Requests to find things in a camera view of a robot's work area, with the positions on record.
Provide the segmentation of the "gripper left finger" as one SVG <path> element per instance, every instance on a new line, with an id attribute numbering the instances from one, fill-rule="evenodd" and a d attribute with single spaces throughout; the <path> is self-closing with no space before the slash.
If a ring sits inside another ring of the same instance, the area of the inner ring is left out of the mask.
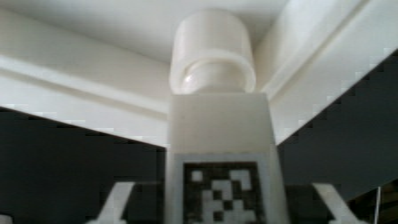
<path id="1" fill-rule="evenodd" d="M 127 224 L 123 212 L 134 187 L 134 182 L 118 182 L 115 184 L 99 217 L 86 224 Z"/>

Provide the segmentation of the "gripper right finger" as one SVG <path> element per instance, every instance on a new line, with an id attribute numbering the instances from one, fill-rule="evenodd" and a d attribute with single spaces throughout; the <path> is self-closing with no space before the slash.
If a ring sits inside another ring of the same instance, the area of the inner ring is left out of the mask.
<path id="1" fill-rule="evenodd" d="M 335 185 L 315 183 L 314 187 L 333 214 L 329 224 L 369 224 L 353 213 Z"/>

